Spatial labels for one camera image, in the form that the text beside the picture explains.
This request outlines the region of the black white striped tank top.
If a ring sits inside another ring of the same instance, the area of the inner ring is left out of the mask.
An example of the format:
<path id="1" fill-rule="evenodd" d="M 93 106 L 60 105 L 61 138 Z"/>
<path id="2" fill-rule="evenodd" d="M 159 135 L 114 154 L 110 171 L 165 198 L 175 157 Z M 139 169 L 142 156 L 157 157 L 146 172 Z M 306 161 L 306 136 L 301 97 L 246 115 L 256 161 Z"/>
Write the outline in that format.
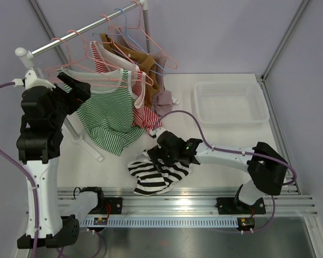
<path id="1" fill-rule="evenodd" d="M 134 161 L 130 161 L 127 168 L 129 174 L 137 180 L 134 194 L 141 196 L 164 194 L 192 173 L 192 166 L 181 162 L 176 162 L 171 166 L 166 166 L 161 162 L 161 166 L 157 167 L 149 158 L 146 150 Z"/>

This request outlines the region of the green white striped tank top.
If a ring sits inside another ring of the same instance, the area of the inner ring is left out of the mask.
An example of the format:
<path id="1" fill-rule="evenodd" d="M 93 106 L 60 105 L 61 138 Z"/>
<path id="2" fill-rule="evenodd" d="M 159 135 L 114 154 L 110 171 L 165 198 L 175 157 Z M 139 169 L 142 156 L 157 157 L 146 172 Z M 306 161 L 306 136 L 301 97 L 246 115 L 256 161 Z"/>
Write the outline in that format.
<path id="1" fill-rule="evenodd" d="M 121 69 L 104 73 L 81 73 L 66 68 L 63 72 L 90 84 L 91 97 L 77 110 L 78 117 L 92 142 L 109 153 L 121 155 L 144 130 L 133 126 L 132 97 L 128 87 L 120 84 Z"/>

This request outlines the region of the red white striped tank top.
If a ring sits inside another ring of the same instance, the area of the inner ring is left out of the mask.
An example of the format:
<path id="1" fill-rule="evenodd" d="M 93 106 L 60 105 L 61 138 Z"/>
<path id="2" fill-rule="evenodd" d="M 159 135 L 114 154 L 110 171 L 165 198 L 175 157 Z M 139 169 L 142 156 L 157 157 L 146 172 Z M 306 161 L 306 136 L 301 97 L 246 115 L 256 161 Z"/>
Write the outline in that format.
<path id="1" fill-rule="evenodd" d="M 144 87 L 137 83 L 133 84 L 131 72 L 124 69 L 122 69 L 122 71 L 128 73 L 127 75 L 122 76 L 120 84 L 128 87 L 128 93 L 132 97 L 132 112 L 134 118 L 132 124 L 133 126 L 145 129 L 146 132 L 150 134 L 150 131 L 158 121 L 158 115 L 144 104 L 145 86 L 147 85 L 148 80 L 145 80 Z"/>

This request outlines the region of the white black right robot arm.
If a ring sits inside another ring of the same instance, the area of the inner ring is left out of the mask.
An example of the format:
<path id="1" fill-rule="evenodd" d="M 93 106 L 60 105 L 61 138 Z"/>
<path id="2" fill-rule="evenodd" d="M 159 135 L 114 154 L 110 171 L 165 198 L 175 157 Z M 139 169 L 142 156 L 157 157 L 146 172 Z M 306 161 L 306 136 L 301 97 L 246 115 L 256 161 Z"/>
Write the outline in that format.
<path id="1" fill-rule="evenodd" d="M 158 129 L 156 138 L 156 146 L 148 149 L 147 155 L 158 171 L 176 163 L 218 164 L 250 176 L 234 197 L 217 198 L 220 215 L 265 214 L 263 197 L 281 193 L 288 163 L 265 142 L 251 148 L 212 147 L 203 139 L 183 140 L 163 128 Z"/>

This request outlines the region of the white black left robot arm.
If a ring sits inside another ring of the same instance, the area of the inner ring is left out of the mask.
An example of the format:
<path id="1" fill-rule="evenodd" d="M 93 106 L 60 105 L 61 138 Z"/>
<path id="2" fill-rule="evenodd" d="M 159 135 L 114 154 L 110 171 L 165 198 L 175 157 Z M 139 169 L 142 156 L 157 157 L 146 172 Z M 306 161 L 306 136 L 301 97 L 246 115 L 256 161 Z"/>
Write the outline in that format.
<path id="1" fill-rule="evenodd" d="M 99 187 L 85 187 L 68 209 L 60 210 L 57 171 L 62 126 L 90 96 L 90 84 L 63 72 L 58 79 L 71 89 L 66 92 L 30 69 L 23 80 L 24 111 L 20 136 L 16 142 L 18 158 L 27 179 L 29 220 L 26 232 L 17 240 L 19 249 L 61 248 L 74 244 L 79 236 L 80 221 L 90 212 L 105 209 L 104 193 Z"/>

